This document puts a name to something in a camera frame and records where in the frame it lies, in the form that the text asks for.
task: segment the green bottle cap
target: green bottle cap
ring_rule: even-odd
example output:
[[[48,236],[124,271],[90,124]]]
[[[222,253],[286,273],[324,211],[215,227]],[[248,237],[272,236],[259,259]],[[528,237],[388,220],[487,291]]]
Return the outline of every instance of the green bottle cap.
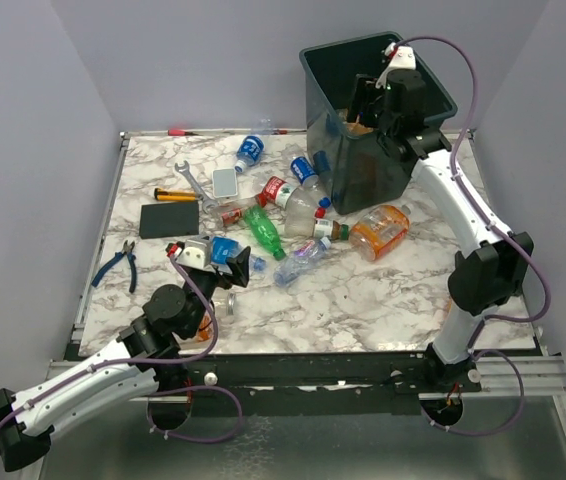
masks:
[[[276,252],[274,252],[274,259],[275,260],[283,260],[284,258],[285,258],[285,252],[283,251],[282,248],[280,248]]]
[[[341,225],[341,240],[347,240],[350,236],[350,227],[348,225]]]

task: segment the wrench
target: wrench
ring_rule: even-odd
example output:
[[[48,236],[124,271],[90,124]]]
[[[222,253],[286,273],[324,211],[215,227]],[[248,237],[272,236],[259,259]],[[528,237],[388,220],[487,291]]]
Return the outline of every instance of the wrench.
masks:
[[[205,213],[210,213],[211,208],[219,206],[219,202],[217,202],[216,200],[211,198],[207,193],[205,193],[203,187],[201,187],[199,185],[199,182],[196,181],[196,178],[192,176],[192,174],[190,173],[190,164],[187,163],[187,160],[183,160],[183,164],[179,164],[178,162],[175,163],[174,170],[176,170],[178,173],[183,175],[187,180],[187,182],[192,187],[192,190],[194,190],[198,195],[201,196],[203,211]]]

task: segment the red bottle cap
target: red bottle cap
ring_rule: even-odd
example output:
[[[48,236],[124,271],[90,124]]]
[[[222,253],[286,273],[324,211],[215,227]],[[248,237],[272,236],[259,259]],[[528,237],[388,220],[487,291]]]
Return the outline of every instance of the red bottle cap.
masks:
[[[256,203],[258,203],[261,207],[264,207],[267,203],[267,198],[265,198],[263,192],[255,195],[254,198],[256,199]]]

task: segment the gray floor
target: gray floor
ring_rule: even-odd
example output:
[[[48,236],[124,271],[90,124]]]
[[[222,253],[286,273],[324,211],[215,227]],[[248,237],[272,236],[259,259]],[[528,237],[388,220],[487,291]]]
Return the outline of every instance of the gray floor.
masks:
[[[467,401],[459,426],[495,426],[515,405]],[[231,421],[197,418],[187,431],[212,435]],[[566,443],[551,398],[530,399],[515,429],[482,439],[444,434],[421,417],[251,417],[240,437],[212,446],[150,435],[144,404],[128,402],[54,444],[42,478],[566,480]]]

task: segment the white marble tabletop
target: white marble tabletop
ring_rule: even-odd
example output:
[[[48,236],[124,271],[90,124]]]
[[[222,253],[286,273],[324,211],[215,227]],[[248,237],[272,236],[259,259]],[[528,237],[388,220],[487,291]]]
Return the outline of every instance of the white marble tabletop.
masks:
[[[195,177],[211,192],[212,172],[234,165],[241,135],[201,137],[133,137],[121,174],[101,263],[120,250],[124,240],[136,240],[136,292],[128,293],[130,273],[121,261],[93,289],[87,310],[80,354],[91,355],[139,316],[154,290],[166,283],[182,284],[170,265],[165,246],[170,239],[138,238],[141,205],[154,203],[155,187],[190,190],[173,170],[187,160]],[[282,150],[305,136],[272,137],[262,163],[239,177],[239,196],[257,193],[255,176],[278,175],[295,182],[281,158]],[[467,141],[459,152],[467,176],[483,194],[482,182]],[[447,277],[453,269],[457,244],[451,229],[423,190],[410,184],[401,199],[411,210],[411,228],[403,243],[375,263],[363,261],[347,242],[334,242],[320,268],[302,276],[288,289],[274,285],[276,262],[252,238],[241,222],[227,232],[212,230],[201,211],[200,232],[226,234],[267,259],[263,274],[254,274],[247,288],[233,288],[236,314],[220,320],[218,353],[353,352],[424,349],[439,330],[448,303]],[[284,213],[274,205],[267,211],[282,232]],[[367,211],[340,217],[330,209],[326,218],[353,225]],[[306,239],[283,239],[291,252]],[[513,298],[501,312],[526,315],[521,298]],[[492,322],[477,348],[534,348],[528,325]]]

